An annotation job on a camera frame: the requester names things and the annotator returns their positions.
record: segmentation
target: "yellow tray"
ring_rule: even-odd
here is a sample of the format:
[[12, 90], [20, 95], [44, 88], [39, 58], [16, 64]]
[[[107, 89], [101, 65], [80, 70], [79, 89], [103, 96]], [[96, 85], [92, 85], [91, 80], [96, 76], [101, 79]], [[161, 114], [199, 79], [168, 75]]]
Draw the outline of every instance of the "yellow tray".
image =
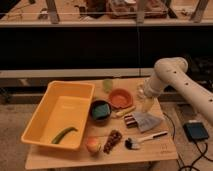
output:
[[[48, 85], [21, 140], [24, 143], [77, 150], [81, 144], [94, 84], [53, 81]], [[59, 144], [51, 141], [67, 127], [77, 132], [67, 133]]]

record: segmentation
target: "green chili pepper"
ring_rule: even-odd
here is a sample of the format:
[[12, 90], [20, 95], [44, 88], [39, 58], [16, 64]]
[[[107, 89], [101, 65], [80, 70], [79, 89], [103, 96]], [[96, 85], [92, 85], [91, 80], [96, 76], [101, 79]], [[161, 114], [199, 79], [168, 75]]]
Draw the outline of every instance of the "green chili pepper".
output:
[[58, 144], [61, 141], [61, 139], [70, 131], [78, 131], [78, 130], [75, 127], [65, 128], [52, 140], [51, 143], [52, 144]]

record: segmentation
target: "brown grape cluster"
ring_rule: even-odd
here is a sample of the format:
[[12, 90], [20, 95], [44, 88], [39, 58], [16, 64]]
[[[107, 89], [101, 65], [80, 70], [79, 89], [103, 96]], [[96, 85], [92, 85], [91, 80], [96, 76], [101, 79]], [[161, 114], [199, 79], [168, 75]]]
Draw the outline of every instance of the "brown grape cluster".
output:
[[109, 154], [112, 148], [120, 142], [122, 134], [117, 130], [112, 130], [108, 136], [107, 142], [104, 145], [104, 153]]

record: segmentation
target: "wooden tabletop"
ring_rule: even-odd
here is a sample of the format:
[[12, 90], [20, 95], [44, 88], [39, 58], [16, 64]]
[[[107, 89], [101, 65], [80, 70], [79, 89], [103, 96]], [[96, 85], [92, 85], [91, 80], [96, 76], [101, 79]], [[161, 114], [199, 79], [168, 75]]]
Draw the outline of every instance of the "wooden tabletop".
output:
[[[140, 99], [137, 98], [137, 85], [142, 83], [142, 81], [142, 78], [113, 79], [113, 88], [124, 88], [130, 91], [134, 98], [136, 110], [141, 110], [142, 103]], [[108, 94], [103, 91], [102, 80], [86, 82], [95, 84], [94, 97], [96, 99], [107, 100]], [[114, 113], [112, 113], [112, 117], [105, 125], [97, 125], [91, 121], [89, 117], [84, 138], [78, 151], [31, 145], [26, 160], [26, 169], [98, 166], [176, 159], [177, 151], [170, 134], [159, 139], [142, 143], [140, 150], [127, 150], [125, 148], [124, 141], [128, 137], [143, 137], [159, 131], [168, 130], [168, 126], [157, 100], [155, 100], [149, 112], [155, 116], [161, 117], [163, 122], [154, 129], [143, 134], [139, 132], [138, 128], [128, 129], [124, 124], [123, 118], [113, 117]], [[119, 130], [122, 133], [123, 138], [121, 142], [112, 149], [110, 154], [104, 153], [102, 148], [99, 155], [91, 156], [85, 147], [86, 138], [88, 136], [98, 137], [103, 147], [107, 140], [107, 136], [113, 129]]]

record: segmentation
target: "orange bowl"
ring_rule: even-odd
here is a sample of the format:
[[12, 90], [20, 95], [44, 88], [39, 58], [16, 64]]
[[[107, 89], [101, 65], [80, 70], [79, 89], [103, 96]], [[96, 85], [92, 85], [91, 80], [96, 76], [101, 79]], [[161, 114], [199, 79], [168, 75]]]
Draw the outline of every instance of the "orange bowl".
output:
[[109, 103], [116, 109], [124, 109], [132, 106], [133, 97], [127, 90], [117, 88], [110, 92]]

